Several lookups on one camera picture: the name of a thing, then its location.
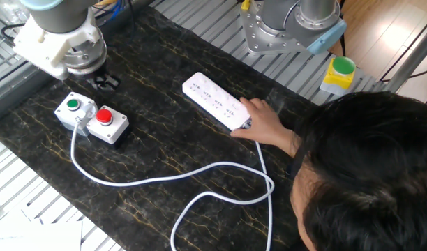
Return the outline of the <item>person's right hand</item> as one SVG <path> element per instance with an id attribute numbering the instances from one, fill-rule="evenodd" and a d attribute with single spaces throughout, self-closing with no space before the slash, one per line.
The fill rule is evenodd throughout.
<path id="1" fill-rule="evenodd" d="M 249 139 L 261 144 L 276 146 L 291 157 L 297 152 L 294 145 L 296 134 L 287 129 L 280 121 L 277 113 L 265 100 L 240 98 L 251 118 L 249 129 L 236 129 L 232 137 Z"/>

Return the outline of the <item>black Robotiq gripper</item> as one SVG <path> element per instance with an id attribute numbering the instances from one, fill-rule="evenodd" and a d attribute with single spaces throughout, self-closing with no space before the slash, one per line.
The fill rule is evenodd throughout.
<path id="1" fill-rule="evenodd" d="M 119 86 L 119 81 L 116 78 L 110 76 L 109 72 L 107 71 L 106 63 L 104 63 L 100 68 L 93 71 L 92 73 L 82 75 L 81 78 L 88 82 L 93 81 L 93 88 L 96 90 L 104 91 L 107 85 L 111 88 L 117 88 Z"/>

